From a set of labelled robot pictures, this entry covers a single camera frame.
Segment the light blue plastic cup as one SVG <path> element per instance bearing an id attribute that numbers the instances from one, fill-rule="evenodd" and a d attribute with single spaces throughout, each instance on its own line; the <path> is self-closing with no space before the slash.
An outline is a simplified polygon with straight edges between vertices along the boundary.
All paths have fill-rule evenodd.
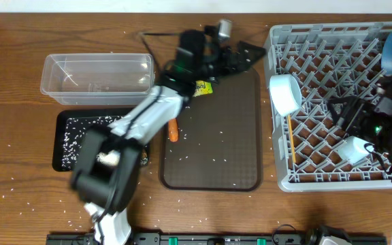
<path id="1" fill-rule="evenodd" d="M 374 152 L 374 145 L 358 137 L 350 136 L 336 152 L 342 160 L 354 165 Z"/>

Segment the yellow green snack wrapper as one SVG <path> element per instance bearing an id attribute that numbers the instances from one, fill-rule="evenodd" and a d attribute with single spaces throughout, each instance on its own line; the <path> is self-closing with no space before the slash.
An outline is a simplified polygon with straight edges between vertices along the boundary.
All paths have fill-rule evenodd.
<path id="1" fill-rule="evenodd" d="M 196 81 L 196 89 L 193 95 L 194 97 L 209 95 L 211 93 L 213 93 L 213 89 L 210 82 L 205 82 L 203 80 Z"/>

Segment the light blue rice bowl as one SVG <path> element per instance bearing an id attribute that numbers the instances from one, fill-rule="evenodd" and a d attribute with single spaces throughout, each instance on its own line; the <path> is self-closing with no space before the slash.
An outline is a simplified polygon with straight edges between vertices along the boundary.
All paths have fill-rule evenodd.
<path id="1" fill-rule="evenodd" d="M 269 80 L 270 96 L 274 108 L 281 116 L 287 116 L 301 107 L 301 91 L 291 74 L 272 76 Z"/>

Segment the wooden chopstick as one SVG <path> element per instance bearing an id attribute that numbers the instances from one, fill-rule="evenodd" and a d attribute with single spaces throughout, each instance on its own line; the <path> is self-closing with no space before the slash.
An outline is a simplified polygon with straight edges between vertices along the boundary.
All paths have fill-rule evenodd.
<path id="1" fill-rule="evenodd" d="M 288 122 L 288 129 L 289 129 L 289 137 L 291 142 L 291 157 L 292 157 L 292 164 L 296 164 L 296 157 L 295 157 L 295 146 L 294 146 L 294 139 L 293 139 L 293 130 L 291 124 L 291 115 L 287 115 L 287 122 Z"/>

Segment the orange carrot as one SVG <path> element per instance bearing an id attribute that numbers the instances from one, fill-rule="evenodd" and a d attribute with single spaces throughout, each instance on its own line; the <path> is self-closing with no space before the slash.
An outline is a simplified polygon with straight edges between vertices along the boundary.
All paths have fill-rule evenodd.
<path id="1" fill-rule="evenodd" d="M 168 138 L 171 142 L 177 142 L 179 139 L 178 123 L 175 118 L 168 122 Z"/>

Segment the brown shiitake mushroom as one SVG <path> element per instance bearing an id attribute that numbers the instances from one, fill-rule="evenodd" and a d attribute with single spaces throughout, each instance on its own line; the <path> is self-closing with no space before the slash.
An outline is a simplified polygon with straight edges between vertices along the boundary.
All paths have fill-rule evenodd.
<path id="1" fill-rule="evenodd" d="M 143 151 L 140 159 L 140 165 L 142 167 L 146 166 L 148 164 L 148 161 L 149 161 L 148 153 L 146 151 Z"/>

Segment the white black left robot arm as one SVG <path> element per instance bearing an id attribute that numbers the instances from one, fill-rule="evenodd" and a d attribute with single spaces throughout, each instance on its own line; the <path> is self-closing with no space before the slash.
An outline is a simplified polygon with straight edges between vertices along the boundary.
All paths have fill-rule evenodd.
<path id="1" fill-rule="evenodd" d="M 233 51 L 225 40 L 211 31 L 181 32 L 175 58 L 147 98 L 120 120 L 85 133 L 69 185 L 85 203 L 99 244 L 127 242 L 126 208 L 137 186 L 142 149 L 191 102 L 197 81 L 217 82 L 248 71 L 267 54 L 243 41 Z"/>

